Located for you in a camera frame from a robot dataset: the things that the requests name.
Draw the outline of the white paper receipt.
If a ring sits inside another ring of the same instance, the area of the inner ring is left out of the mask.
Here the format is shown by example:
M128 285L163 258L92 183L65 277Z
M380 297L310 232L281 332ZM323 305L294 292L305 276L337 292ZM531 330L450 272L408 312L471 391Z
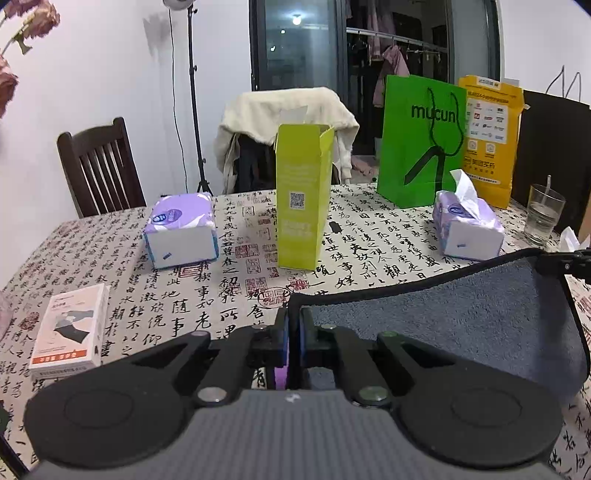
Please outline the white paper receipt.
M562 231L559 241L560 252L571 253L586 248L587 244L578 240L577 235L571 227L567 227Z

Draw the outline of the dried pink roses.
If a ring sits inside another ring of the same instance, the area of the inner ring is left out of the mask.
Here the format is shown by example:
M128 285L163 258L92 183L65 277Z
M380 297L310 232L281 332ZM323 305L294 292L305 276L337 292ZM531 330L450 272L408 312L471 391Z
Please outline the dried pink roses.
M18 45L22 55L32 47L26 41L43 38L56 28L61 21L55 5L46 0L2 1L1 25L19 17L22 24L1 48L1 117L4 117L8 104L13 100L19 83L18 76L12 71L6 59L6 52L12 45Z

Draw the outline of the purple and grey towel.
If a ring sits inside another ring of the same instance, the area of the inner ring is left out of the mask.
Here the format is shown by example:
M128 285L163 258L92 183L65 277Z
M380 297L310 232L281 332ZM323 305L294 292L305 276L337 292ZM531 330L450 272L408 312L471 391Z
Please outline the purple and grey towel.
M545 252L524 249L411 283L287 303L290 350L301 350L300 311L363 339L394 331L534 381L569 402L590 373L590 353L566 280L542 275Z

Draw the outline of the black framed sliding window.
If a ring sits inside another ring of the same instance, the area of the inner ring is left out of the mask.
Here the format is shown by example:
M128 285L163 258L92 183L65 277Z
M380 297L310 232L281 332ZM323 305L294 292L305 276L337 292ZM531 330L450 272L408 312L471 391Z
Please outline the black framed sliding window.
M397 46L414 75L450 83L502 73L496 1L249 2L252 87L374 86Z

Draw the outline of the drinking glass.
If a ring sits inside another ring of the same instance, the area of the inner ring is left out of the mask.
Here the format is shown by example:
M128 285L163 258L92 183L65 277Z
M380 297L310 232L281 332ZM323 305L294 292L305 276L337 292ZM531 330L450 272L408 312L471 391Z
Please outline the drinking glass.
M532 184L527 205L525 236L535 245L544 246L557 226L566 203L565 197L552 188L552 176L545 184Z

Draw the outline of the white flat box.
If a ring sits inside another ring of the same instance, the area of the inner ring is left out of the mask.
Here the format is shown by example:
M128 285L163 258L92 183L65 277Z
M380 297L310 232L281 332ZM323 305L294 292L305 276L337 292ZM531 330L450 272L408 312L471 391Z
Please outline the white flat box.
M101 365L110 287L104 283L51 297L29 361L36 380L85 372Z

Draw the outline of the purple tissue pack left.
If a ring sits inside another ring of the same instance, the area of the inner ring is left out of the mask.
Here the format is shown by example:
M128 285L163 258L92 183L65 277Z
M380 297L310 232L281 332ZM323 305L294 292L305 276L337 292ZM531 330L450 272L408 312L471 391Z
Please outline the purple tissue pack left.
M152 208L143 238L157 270L216 260L219 247L211 194L161 197Z

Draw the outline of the purple tissue pack right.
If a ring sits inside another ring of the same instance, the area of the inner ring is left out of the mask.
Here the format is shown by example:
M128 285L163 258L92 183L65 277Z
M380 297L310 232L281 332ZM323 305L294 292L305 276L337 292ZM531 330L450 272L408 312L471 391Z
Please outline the purple tissue pack right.
M475 261L497 257L505 239L504 227L462 169L450 174L456 190L438 191L433 210L442 253Z

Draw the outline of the black paper bag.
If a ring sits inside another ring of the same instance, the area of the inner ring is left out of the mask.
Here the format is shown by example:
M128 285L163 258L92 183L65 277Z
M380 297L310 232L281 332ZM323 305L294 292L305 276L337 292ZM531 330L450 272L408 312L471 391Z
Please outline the black paper bag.
M566 199L557 228L578 231L590 198L590 106L567 95L523 94L511 197L525 206L530 186L550 181Z

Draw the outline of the yellow paper bag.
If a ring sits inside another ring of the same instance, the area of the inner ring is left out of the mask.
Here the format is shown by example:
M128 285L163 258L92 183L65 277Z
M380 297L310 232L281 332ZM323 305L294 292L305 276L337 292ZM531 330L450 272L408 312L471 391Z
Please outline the yellow paper bag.
M523 90L477 75L459 80L467 92L464 172L489 206L506 209L519 141Z

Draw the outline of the dark wooden chair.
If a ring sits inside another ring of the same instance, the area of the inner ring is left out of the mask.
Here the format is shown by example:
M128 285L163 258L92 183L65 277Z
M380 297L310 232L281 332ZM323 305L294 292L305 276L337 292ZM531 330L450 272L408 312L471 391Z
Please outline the dark wooden chair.
M63 132L56 145L81 218L146 205L123 118L77 134Z

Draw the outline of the lime green carton box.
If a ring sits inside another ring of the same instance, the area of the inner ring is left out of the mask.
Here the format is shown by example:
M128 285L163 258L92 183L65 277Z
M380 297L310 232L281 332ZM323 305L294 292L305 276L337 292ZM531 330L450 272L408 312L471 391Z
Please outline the lime green carton box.
M283 124L276 136L276 240L281 268L311 271L328 218L335 131Z

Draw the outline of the purple tissue pack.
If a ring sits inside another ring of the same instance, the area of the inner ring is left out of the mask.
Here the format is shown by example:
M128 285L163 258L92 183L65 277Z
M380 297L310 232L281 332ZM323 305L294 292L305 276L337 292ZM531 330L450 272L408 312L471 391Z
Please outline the purple tissue pack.
M143 238L157 270L216 260L219 247L211 194L161 197L152 208Z
M504 227L462 169L450 174L456 190L438 191L433 210L442 253L475 261L497 257L505 239Z

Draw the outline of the studio light on stand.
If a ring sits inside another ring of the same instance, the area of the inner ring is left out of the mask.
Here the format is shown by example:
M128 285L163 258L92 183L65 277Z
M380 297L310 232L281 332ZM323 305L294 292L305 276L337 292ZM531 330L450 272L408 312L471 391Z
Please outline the studio light on stand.
M180 138L178 124L177 124L177 116L176 116L176 93L175 93L175 67L174 67L174 33L173 33L173 25L172 25L172 12L173 11L185 11L186 12L186 22L187 22L187 62L188 62L188 82L189 82L189 93L190 93L190 106L191 106L191 115L192 115L192 125L193 125L193 135L194 135L194 143L195 143L195 153L197 153L197 168L198 168L198 183L197 183L197 192L199 193L208 193L212 195L211 185L206 179L205 175L205 163L206 159L204 158L204 153L202 153L201 147L201 138L200 138L200 131L199 131L199 121L198 121L198 109L197 109L197 85L195 85L195 74L197 73L197 64L194 62L194 52L193 52L193 22L192 17L197 14L197 8L194 7L193 1L163 1L162 4L168 10L168 25L169 25L169 35L170 35L170 45L171 45L171 94L172 94L172 117L173 123L175 128L175 133L177 134L177 141L181 151L181 163L183 166L183 175L184 175L184 187L185 192L188 192L188 176L186 173L186 162L184 160L184 150L182 141Z

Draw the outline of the calligraphy print tablecloth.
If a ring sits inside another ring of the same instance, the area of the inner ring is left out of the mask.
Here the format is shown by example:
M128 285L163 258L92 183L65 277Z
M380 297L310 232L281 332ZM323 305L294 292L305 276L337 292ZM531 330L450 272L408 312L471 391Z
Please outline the calligraphy print tablecloth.
M10 416L6 438L26 466L37 460L23 413L40 388L28 364L33 337L55 294L110 286L102 345L108 362L194 329L221 339L235 328L270 322L297 292L390 286L461 265L438 252L430 208L398 210L369 184L332 189L315 270L281 269L274 206L271 192L218 197L219 258L162 271L152 268L141 237L148 217L142 208L64 223L42 243L5 288L14 319L1 343L1 401Z

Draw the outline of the green mucun paper bag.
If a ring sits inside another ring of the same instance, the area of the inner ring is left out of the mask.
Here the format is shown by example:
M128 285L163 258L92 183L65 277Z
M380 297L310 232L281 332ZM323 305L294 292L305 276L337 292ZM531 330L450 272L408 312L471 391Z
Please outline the green mucun paper bag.
M430 206L462 167L467 91L425 77L390 76L377 192L399 208Z

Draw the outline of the hanging clothes on rack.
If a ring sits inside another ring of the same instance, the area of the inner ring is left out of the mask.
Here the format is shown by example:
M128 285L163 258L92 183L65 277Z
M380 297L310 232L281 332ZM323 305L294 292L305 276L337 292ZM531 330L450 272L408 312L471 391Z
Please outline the hanging clothes on rack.
M368 1L368 28L379 33L396 33L393 11L389 1ZM393 38L370 37L369 52L370 59L382 65L374 92L373 104L375 107L383 108L387 77L389 75L408 77L410 71L402 50Z

